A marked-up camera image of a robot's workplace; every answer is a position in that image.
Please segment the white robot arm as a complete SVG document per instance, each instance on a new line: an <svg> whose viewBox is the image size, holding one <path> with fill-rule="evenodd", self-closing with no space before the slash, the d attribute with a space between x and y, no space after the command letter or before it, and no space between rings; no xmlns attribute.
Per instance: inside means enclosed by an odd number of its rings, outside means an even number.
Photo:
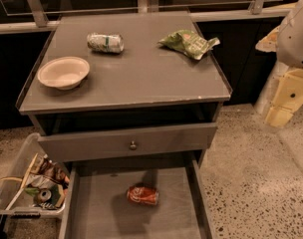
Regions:
<svg viewBox="0 0 303 239"><path fill-rule="evenodd" d="M265 123L284 127L303 105L303 0L255 49L275 52L277 59L255 109Z"/></svg>

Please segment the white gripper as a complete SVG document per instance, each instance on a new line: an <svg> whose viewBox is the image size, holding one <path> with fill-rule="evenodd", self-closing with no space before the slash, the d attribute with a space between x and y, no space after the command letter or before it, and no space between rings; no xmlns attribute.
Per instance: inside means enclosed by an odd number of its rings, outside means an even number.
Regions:
<svg viewBox="0 0 303 239"><path fill-rule="evenodd" d="M280 27L274 28L257 42L260 52L275 52L277 59L289 67L303 68L303 0L299 0L283 19ZM265 122L283 127L303 105L303 69L285 73L279 80Z"/></svg>

